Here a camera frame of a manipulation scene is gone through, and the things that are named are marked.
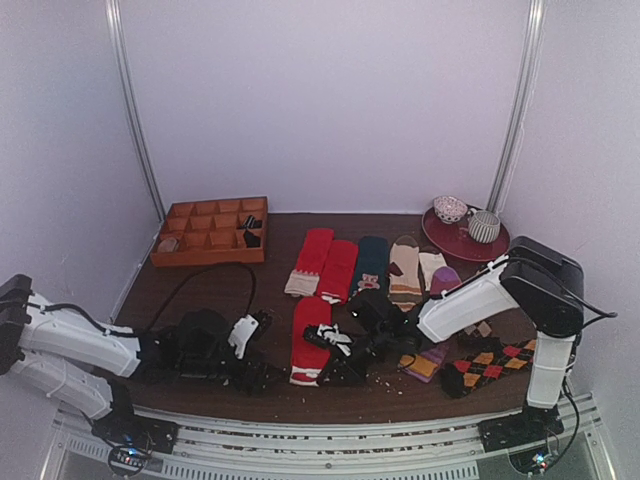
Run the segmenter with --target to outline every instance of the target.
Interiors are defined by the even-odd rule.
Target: red plate
[[[469,262],[490,262],[509,250],[509,232],[500,226],[500,235],[495,242],[478,243],[469,236],[467,218],[447,225],[436,216],[433,208],[422,216],[422,230],[436,247],[453,257]]]

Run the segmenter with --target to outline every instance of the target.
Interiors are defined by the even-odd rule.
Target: red and white sock
[[[345,303],[358,260],[358,246],[346,240],[334,240],[320,274],[316,295],[330,304]]]
[[[333,230],[330,228],[313,228],[307,232],[284,293],[294,297],[310,297],[315,293],[332,240]]]
[[[331,325],[331,305],[318,297],[300,300],[293,314],[293,347],[289,383],[317,387],[318,375],[329,361],[330,353],[307,342],[304,329],[309,325]]]

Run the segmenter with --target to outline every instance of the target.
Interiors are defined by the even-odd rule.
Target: white wall
[[[485,205],[528,2],[123,0],[165,202],[275,211]]]
[[[0,283],[107,319],[155,232],[104,2],[0,3]],[[0,378],[0,472],[36,477],[55,405]]]
[[[535,97],[504,212],[576,258],[586,296],[619,319],[585,331],[575,383],[592,390],[622,461],[640,469],[640,10],[552,2]]]

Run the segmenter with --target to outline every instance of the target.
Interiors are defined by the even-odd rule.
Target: wooden box
[[[151,251],[156,267],[213,265],[224,262],[262,263],[267,238],[267,197],[174,203]],[[249,229],[260,237],[260,246],[248,248],[244,241],[244,221],[253,217],[262,222]],[[163,240],[174,238],[172,252],[158,251]]]

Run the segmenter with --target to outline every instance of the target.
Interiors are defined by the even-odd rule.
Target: white bowl with red pattern
[[[469,207],[462,200],[451,195],[443,195],[433,200],[433,209],[438,218],[446,224],[459,222],[467,214]]]

